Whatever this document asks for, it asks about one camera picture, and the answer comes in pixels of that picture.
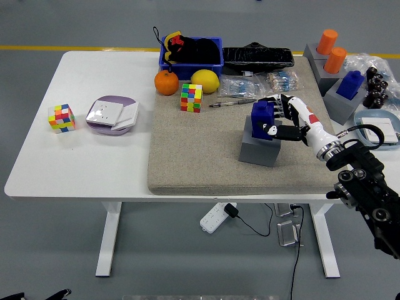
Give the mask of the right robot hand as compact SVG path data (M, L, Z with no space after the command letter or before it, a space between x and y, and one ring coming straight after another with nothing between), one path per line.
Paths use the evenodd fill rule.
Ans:
M270 125L258 121L257 125L263 132L275 139L302 141L322 161L341 151L339 139L324 130L317 116L300 98L275 94L267 97L266 101L278 106L277 117L291 120L293 125Z

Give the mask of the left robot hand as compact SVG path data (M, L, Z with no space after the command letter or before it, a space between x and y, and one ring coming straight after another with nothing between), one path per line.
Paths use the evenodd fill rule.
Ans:
M56 292L55 294L46 298L46 300L63 300L70 294L71 294L71 290L67 288L67 289L63 289L63 290ZM24 292L19 292L19 293L8 295L6 297L1 298L1 300L24 300L24 299L25 299Z

